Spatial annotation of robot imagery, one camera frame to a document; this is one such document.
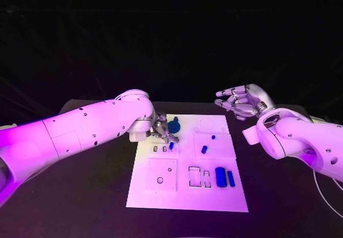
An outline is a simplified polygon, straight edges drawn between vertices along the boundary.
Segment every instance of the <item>dark table surface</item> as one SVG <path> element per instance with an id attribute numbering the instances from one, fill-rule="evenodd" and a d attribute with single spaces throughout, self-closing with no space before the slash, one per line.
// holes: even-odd
<path id="1" fill-rule="evenodd" d="M 70 100 L 60 112 L 92 102 Z M 154 107 L 169 114 L 226 115 L 249 212 L 125 208 L 136 143 L 123 134 L 64 158 L 17 189 L 0 208 L 1 238 L 343 237 L 343 219 L 319 197 L 311 169 L 247 145 L 241 130 L 256 118 L 237 121 L 210 103 Z M 329 178 L 316 178 L 343 212 L 343 191 Z"/>

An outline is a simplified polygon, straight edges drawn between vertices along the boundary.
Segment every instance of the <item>cable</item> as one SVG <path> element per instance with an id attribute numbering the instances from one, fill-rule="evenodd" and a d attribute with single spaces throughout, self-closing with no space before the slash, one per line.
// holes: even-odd
<path id="1" fill-rule="evenodd" d="M 334 181 L 334 183 L 337 184 L 337 186 L 338 186 L 338 188 L 341 189 L 341 191 L 343 191 L 343 187 L 339 186 L 339 184 L 338 184 L 338 182 L 337 182 L 337 180 L 332 178 L 332 181 Z"/>
<path id="2" fill-rule="evenodd" d="M 334 208 L 331 207 L 329 203 L 327 202 L 327 200 L 325 200 L 325 198 L 324 198 L 324 195 L 321 194 L 319 186 L 318 186 L 318 182 L 316 182 L 316 177 L 315 177 L 315 171 L 312 171 L 312 177 L 314 177 L 314 182 L 315 182 L 316 189 L 318 189 L 318 192 L 319 192 L 319 195 L 321 195 L 322 200 L 325 201 L 328 207 L 329 207 L 331 210 L 335 212 L 335 214 L 343 218 L 343 215 L 334 210 Z"/>

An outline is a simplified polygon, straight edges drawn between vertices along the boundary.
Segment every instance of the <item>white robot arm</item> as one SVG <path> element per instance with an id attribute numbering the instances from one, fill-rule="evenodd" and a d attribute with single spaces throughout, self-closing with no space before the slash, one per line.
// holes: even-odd
<path id="1" fill-rule="evenodd" d="M 214 104 L 234 117 L 257 117 L 256 125 L 243 130 L 249 145 L 260 143 L 267 155 L 298 158 L 314 171 L 343 181 L 343 126 L 312 123 L 301 114 L 275 107 L 266 92 L 249 84 L 226 89 L 216 96 L 229 96 Z"/>
<path id="2" fill-rule="evenodd" d="M 129 141 L 168 133 L 165 114 L 154 111 L 148 94 L 128 90 L 113 100 L 83 106 L 51 118 L 0 130 L 0 206 L 17 187 L 54 162 L 129 133 Z"/>

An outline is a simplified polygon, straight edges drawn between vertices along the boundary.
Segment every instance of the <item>small blue piece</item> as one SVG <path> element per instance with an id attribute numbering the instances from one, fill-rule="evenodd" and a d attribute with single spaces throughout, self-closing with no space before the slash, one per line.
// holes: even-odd
<path id="1" fill-rule="evenodd" d="M 227 171 L 227 177 L 229 177 L 230 187 L 234 187 L 234 181 L 233 181 L 231 171 Z"/>
<path id="2" fill-rule="evenodd" d="M 224 168 L 223 167 L 216 168 L 216 186 L 217 187 L 227 187 L 226 174 L 224 174 Z"/>
<path id="3" fill-rule="evenodd" d="M 168 131 L 169 133 L 177 133 L 180 131 L 180 123 L 177 117 L 168 122 Z"/>
<path id="4" fill-rule="evenodd" d="M 207 150 L 207 146 L 204 145 L 204 146 L 201 147 L 201 153 L 203 153 L 203 154 L 205 153 L 205 150 Z"/>

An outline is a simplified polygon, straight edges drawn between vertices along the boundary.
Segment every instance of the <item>dark curtain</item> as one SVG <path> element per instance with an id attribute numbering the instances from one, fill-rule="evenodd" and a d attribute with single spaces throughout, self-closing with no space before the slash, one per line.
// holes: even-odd
<path id="1" fill-rule="evenodd" d="M 216 91 L 249 83 L 276 104 L 343 121 L 339 11 L 128 8 L 1 4 L 1 124 L 132 88 L 151 101 L 211 103 Z"/>

